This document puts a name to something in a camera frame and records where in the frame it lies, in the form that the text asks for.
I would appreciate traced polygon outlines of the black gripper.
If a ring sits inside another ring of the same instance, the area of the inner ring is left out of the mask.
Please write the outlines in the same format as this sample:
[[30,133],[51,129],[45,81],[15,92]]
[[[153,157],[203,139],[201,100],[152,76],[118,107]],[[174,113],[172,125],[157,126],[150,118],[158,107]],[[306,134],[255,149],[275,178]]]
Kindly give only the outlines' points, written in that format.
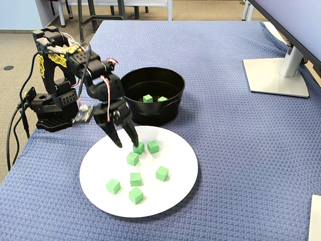
[[96,124],[119,148],[122,148],[122,143],[114,124],[122,127],[133,145],[138,147],[138,134],[132,121],[131,110],[123,98],[124,90],[120,79],[116,75],[101,75],[100,78],[102,81],[95,84],[89,75],[86,76],[87,94],[91,98],[101,101],[94,111]]

